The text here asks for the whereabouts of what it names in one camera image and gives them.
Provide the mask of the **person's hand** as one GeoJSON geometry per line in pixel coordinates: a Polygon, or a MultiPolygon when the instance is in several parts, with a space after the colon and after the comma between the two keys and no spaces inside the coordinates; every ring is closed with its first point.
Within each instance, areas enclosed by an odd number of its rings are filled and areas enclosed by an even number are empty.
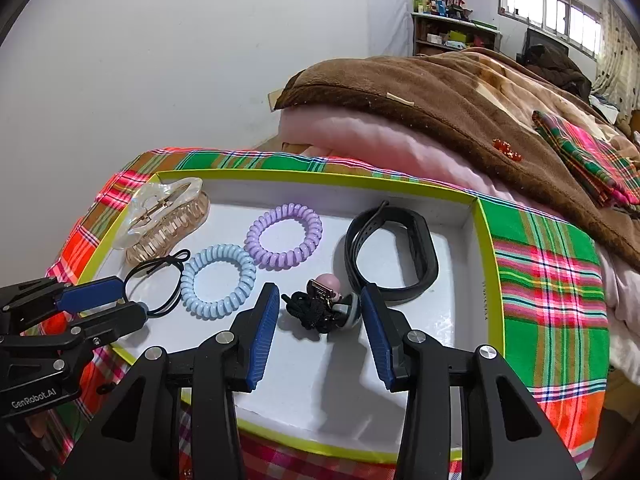
{"type": "Polygon", "coordinates": [[[44,437],[63,440],[66,430],[57,408],[26,417],[27,425],[38,439],[44,437]]]}

